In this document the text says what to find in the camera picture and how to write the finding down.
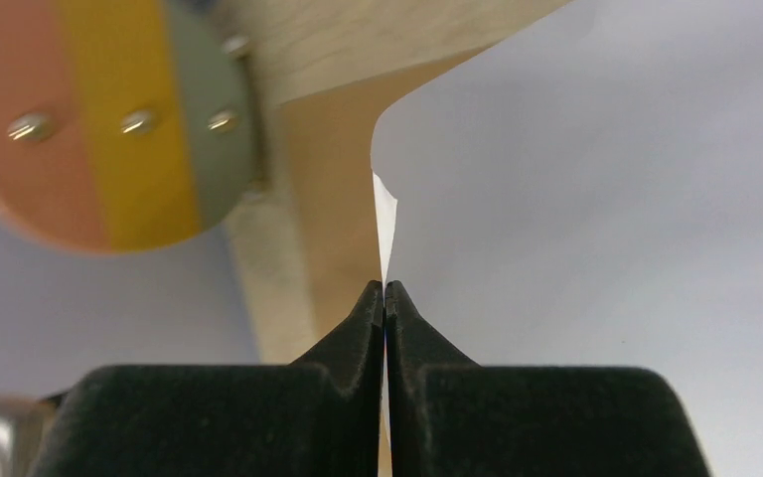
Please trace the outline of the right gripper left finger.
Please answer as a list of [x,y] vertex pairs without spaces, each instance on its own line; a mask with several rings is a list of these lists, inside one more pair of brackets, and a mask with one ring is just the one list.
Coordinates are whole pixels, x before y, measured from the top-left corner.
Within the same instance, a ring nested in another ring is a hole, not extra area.
[[65,395],[35,476],[374,476],[382,285],[287,365],[108,366]]

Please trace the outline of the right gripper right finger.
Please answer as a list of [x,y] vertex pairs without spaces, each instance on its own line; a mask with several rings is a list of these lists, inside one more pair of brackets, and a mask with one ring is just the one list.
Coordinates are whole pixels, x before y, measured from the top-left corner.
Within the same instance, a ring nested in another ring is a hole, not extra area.
[[385,290],[396,476],[705,476],[678,396],[627,367],[489,367]]

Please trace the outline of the glossy printed photo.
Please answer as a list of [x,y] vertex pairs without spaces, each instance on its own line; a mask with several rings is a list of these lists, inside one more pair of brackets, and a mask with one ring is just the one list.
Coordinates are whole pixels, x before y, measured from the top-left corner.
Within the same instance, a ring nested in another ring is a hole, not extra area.
[[763,476],[763,1],[574,1],[408,94],[388,277],[484,364],[663,375]]

